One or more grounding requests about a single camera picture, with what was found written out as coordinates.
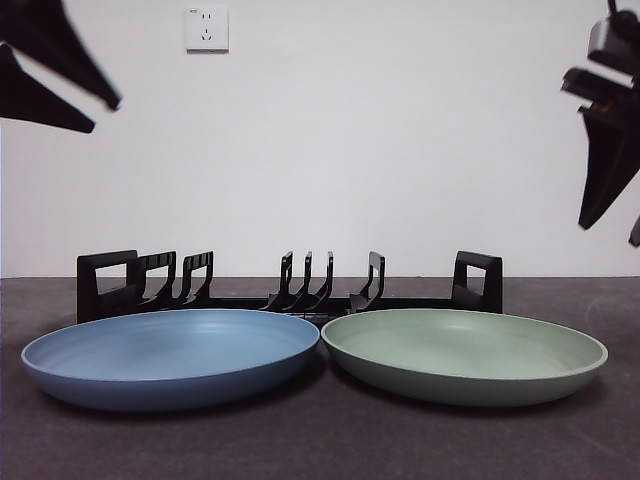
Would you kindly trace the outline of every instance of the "tabletop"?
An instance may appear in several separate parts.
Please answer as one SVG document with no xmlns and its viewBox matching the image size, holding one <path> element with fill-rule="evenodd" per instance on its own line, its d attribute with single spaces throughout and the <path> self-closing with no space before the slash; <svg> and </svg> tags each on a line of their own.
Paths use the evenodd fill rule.
<svg viewBox="0 0 640 480">
<path fill-rule="evenodd" d="M 447 296 L 450 279 L 388 279 L 389 295 Z M 334 291 L 360 280 L 336 279 Z M 219 279 L 222 295 L 274 279 Z M 578 393 L 523 408 L 448 407 L 370 387 L 320 344 L 295 378 L 233 404 L 170 414 L 59 402 L 22 347 L 75 323 L 75 280 L 9 279 L 2 294 L 2 478 L 640 478 L 640 278 L 506 278 L 505 313 L 577 328 L 609 361 Z"/>
</svg>

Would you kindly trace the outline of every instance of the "black dish rack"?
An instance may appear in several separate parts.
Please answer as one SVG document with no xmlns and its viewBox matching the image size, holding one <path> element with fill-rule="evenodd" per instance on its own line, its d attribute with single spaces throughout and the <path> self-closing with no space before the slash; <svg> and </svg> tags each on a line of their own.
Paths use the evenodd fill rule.
<svg viewBox="0 0 640 480">
<path fill-rule="evenodd" d="M 268 298 L 216 297 L 212 294 L 213 252 L 185 257 L 182 262 L 182 285 L 173 295 L 176 279 L 176 252 L 138 256 L 136 250 L 83 255 L 77 261 L 77 321 L 84 323 L 100 318 L 132 313 L 185 308 L 233 308 L 265 310 L 297 315 L 314 323 L 325 323 L 349 313 L 393 308 L 454 308 L 502 313 L 502 258 L 472 252 L 458 252 L 453 273 L 451 298 L 384 297 L 385 257 L 369 253 L 367 281 L 348 297 L 332 297 L 333 253 L 327 255 L 327 274 L 322 286 L 310 292 L 311 252 L 305 256 L 302 286 L 290 291 L 293 252 L 282 257 L 280 286 Z M 126 284 L 122 288 L 100 293 L 96 271 L 100 268 L 126 265 Z M 481 293 L 468 288 L 467 267 L 484 270 Z M 145 298 L 147 272 L 168 267 L 167 278 L 160 290 Z M 195 270 L 206 269 L 204 282 L 192 292 Z"/>
</svg>

